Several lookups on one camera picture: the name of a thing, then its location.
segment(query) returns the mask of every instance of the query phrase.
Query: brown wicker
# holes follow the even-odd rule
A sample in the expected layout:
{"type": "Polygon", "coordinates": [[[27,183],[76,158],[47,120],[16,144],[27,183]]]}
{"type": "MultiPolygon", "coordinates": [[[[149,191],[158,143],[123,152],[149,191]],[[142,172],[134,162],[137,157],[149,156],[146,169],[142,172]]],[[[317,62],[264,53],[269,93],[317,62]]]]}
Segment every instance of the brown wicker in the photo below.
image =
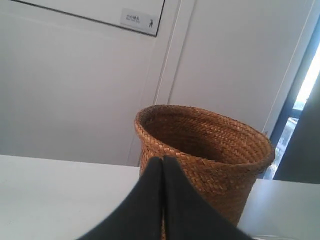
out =
{"type": "Polygon", "coordinates": [[[176,157],[195,189],[235,225],[257,175],[275,158],[262,133],[196,107],[150,106],[134,124],[142,141],[140,172],[153,156],[176,157]]]}

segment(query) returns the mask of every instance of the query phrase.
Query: white door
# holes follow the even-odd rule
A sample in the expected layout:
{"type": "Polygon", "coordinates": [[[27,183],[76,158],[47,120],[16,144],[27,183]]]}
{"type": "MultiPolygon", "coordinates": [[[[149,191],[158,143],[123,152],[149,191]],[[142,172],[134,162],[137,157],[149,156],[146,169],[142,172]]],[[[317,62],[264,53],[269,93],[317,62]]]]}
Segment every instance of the white door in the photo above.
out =
{"type": "Polygon", "coordinates": [[[180,2],[166,1],[154,37],[0,0],[0,154],[128,164],[180,2]]]}

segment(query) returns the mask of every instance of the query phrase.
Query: white table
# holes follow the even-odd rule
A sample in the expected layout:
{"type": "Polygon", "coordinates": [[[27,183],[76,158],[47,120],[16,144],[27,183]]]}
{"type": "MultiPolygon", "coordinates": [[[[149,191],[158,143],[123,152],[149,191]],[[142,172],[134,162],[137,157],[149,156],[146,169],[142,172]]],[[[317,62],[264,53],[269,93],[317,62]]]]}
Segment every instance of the white table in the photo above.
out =
{"type": "MultiPolygon", "coordinates": [[[[0,239],[73,240],[127,196],[137,167],[0,155],[0,239]]],[[[320,185],[257,180],[238,225],[250,235],[320,237],[320,185]]]]}

